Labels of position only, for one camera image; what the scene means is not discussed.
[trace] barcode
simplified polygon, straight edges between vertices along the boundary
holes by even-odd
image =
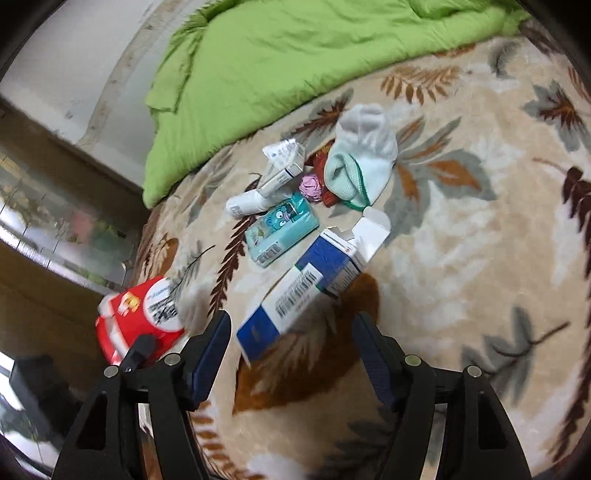
[[[275,303],[275,311],[280,318],[283,318],[297,304],[305,293],[316,285],[322,278],[310,270],[304,270],[289,286],[287,291]]]
[[[270,260],[271,258],[275,258],[281,252],[283,252],[283,249],[278,244],[272,244],[269,248],[267,248],[263,253],[261,253],[256,258],[256,262],[259,264],[263,264],[267,260]]]

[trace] screw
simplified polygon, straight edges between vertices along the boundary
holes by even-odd
[[[470,375],[471,377],[474,378],[478,378],[479,376],[482,375],[482,370],[480,370],[480,368],[478,368],[476,365],[470,365],[468,367],[468,375]]]
[[[418,367],[421,364],[421,359],[416,355],[407,355],[404,357],[404,362],[409,367]]]
[[[170,366],[176,365],[181,361],[181,356],[178,353],[171,353],[164,357],[164,363]]]
[[[114,377],[119,373],[119,367],[117,365],[110,365],[107,368],[105,368],[105,371],[103,373],[106,378]]]

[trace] blue and white box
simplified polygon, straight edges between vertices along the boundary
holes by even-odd
[[[388,216],[372,207],[363,211],[351,230],[325,229],[238,329],[236,337],[246,361],[261,358],[316,303],[338,299],[389,234]]]

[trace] green blanket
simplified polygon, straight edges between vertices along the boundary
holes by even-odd
[[[214,153],[348,80],[515,34],[514,0],[220,0],[168,46],[147,104],[157,125],[144,202]]]

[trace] white wall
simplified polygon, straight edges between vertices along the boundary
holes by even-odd
[[[0,95],[142,185],[154,124],[144,105],[170,35],[205,0],[67,0],[27,41]]]

